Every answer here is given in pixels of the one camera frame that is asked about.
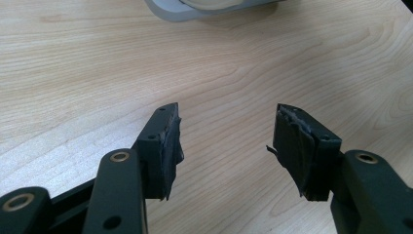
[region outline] wood grain surface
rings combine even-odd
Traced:
[[[143,0],[0,2],[0,195],[54,197],[179,102],[185,161],[150,233],[335,233],[266,151],[277,103],[413,186],[413,19],[399,0],[289,0],[172,23]]]

